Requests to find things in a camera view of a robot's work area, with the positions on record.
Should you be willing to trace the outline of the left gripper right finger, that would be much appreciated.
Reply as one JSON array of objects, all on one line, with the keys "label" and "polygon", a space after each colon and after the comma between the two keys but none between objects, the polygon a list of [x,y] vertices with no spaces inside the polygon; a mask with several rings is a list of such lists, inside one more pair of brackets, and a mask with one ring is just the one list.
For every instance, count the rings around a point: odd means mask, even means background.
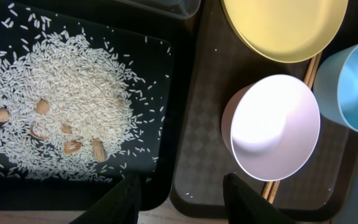
[{"label": "left gripper right finger", "polygon": [[236,174],[223,178],[223,195],[229,224],[295,224]]}]

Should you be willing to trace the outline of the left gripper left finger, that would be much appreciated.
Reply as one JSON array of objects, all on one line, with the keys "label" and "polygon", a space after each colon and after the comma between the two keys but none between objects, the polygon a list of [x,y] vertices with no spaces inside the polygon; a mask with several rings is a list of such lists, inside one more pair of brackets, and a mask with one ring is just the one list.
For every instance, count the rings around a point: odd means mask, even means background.
[{"label": "left gripper left finger", "polygon": [[140,179],[129,174],[70,224],[137,224],[141,204]]}]

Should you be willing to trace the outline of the light blue bowl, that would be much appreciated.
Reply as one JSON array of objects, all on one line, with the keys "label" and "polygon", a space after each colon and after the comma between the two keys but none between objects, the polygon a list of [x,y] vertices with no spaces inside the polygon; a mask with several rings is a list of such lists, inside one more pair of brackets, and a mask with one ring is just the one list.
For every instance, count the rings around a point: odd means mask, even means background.
[{"label": "light blue bowl", "polygon": [[358,132],[358,44],[321,64],[313,93],[325,118]]}]

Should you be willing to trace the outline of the white bowl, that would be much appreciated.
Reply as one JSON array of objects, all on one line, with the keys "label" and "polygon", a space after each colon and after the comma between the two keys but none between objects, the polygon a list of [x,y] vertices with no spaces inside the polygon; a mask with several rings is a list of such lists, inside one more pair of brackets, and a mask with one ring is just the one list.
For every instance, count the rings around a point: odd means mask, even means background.
[{"label": "white bowl", "polygon": [[274,182],[306,164],[320,126],[319,107],[309,87],[296,77],[278,74],[231,97],[222,114],[221,135],[247,175]]}]

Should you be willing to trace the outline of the pile of rice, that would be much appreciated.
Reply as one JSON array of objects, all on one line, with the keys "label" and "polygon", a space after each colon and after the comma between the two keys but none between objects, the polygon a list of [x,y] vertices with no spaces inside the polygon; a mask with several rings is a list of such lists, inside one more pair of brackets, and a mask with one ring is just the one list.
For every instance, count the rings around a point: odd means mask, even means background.
[{"label": "pile of rice", "polygon": [[[97,47],[85,31],[54,32],[51,22],[51,17],[29,13],[21,29],[34,31],[34,41],[22,39],[20,55],[0,51],[0,109],[10,114],[0,123],[0,156],[12,164],[7,176],[108,182],[110,158],[149,153],[143,147],[123,148],[143,133],[145,119],[134,109],[143,95],[137,88],[142,77],[120,60],[109,41]],[[41,99],[50,105],[45,115],[36,112]],[[48,139],[32,137],[32,123]],[[63,133],[62,124],[72,133]],[[102,140],[105,162],[93,157],[93,138]],[[82,147],[66,155],[63,147],[71,140]]]}]

